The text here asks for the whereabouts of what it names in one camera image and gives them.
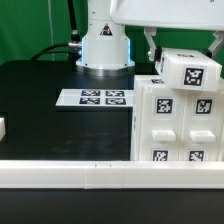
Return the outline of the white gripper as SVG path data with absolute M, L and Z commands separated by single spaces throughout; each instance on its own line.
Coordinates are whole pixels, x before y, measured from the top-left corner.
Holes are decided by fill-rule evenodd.
M 224 46 L 224 0 L 111 0 L 110 16 L 117 24 L 147 26 L 144 35 L 153 62 L 160 61 L 162 54 L 153 27 L 216 31 L 208 48 L 212 59 Z

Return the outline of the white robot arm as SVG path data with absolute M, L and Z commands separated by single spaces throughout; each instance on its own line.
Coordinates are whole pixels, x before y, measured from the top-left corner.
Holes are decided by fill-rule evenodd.
M 127 26 L 144 29 L 152 61 L 162 54 L 153 40 L 159 28 L 214 31 L 215 40 L 206 52 L 211 58 L 224 46 L 224 0 L 87 0 L 87 4 L 81 65 L 90 70 L 118 70 L 133 64 Z

